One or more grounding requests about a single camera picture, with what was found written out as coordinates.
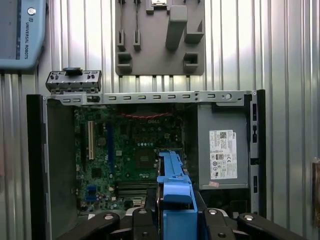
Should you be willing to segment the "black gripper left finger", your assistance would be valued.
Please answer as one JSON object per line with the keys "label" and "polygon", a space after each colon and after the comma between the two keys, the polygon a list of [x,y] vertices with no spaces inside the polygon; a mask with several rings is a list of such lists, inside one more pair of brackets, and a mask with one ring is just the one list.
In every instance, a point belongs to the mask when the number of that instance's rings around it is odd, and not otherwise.
{"label": "black gripper left finger", "polygon": [[102,212],[63,235],[60,240],[158,240],[155,224],[156,190],[148,189],[145,205],[127,210],[124,217]]}

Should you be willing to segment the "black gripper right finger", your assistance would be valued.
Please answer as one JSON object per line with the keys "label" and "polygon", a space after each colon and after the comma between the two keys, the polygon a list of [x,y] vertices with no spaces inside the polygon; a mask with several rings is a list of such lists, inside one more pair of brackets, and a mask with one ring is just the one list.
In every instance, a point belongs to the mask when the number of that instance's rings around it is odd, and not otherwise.
{"label": "black gripper right finger", "polygon": [[304,240],[298,235],[260,215],[242,213],[236,219],[218,208],[208,208],[196,193],[199,240]]}

